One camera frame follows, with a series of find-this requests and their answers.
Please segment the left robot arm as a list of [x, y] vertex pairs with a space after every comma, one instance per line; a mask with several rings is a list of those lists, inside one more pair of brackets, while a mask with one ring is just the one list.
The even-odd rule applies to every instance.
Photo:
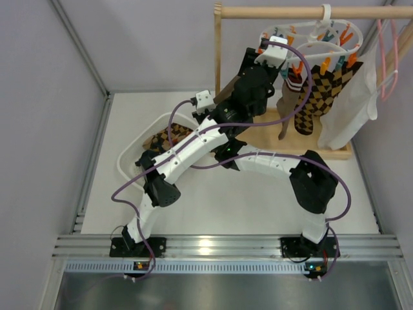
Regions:
[[236, 138], [254, 124], [254, 117], [266, 112], [287, 53], [275, 46], [262, 53], [248, 48], [227, 97], [218, 103], [206, 90], [190, 99], [198, 126], [189, 135], [171, 141], [169, 147], [143, 152], [137, 165], [142, 169], [144, 194], [135, 218], [121, 233], [129, 251], [148, 243], [156, 211], [180, 198], [176, 181], [186, 170], [209, 152], [223, 162], [245, 146]]

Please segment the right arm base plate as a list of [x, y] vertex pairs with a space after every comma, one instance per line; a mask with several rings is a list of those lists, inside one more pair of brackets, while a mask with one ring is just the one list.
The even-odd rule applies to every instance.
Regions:
[[327, 236], [319, 243], [313, 243], [303, 236], [282, 237], [281, 252], [284, 258], [333, 258], [338, 250], [334, 237]]

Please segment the white clip sock hanger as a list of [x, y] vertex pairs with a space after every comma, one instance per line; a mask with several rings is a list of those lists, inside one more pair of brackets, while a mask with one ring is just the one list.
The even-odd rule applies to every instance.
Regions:
[[320, 20], [305, 21], [269, 26], [262, 31], [259, 46], [263, 38], [283, 37], [287, 45], [271, 43], [288, 49], [287, 57], [280, 66], [283, 70], [292, 68], [295, 74], [301, 74], [305, 59], [309, 65], [319, 65], [321, 74], [333, 73], [341, 68], [345, 61], [348, 67], [358, 61], [358, 51], [363, 44], [361, 30], [345, 19], [332, 19], [331, 6], [323, 5], [323, 17]]

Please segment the tan brown sock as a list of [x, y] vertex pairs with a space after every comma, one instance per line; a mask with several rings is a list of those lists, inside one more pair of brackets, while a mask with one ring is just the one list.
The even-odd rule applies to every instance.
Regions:
[[276, 104], [281, 119], [287, 117], [294, 111], [300, 96], [302, 85], [303, 78], [301, 77], [301, 74], [295, 74], [293, 69], [290, 68], [287, 73], [287, 78], [283, 82], [281, 88], [281, 97]]

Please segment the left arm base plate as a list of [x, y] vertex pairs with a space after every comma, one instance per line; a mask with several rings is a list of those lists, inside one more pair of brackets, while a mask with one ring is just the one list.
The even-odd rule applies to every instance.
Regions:
[[[166, 238], [151, 237], [147, 241], [156, 258], [162, 257], [166, 251]], [[109, 257], [112, 258], [149, 258], [150, 251], [144, 242], [134, 243], [124, 238], [113, 238], [111, 241]]]

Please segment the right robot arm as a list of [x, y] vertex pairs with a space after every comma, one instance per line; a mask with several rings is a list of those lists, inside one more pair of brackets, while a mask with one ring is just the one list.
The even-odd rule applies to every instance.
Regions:
[[255, 148], [237, 139], [213, 152], [215, 159], [226, 169], [288, 178], [296, 201], [304, 210], [304, 224], [299, 241], [289, 245], [285, 255], [312, 257], [322, 251], [327, 238], [325, 213], [338, 181], [327, 171], [328, 166], [318, 153], [308, 150], [298, 158], [282, 158], [275, 152]]

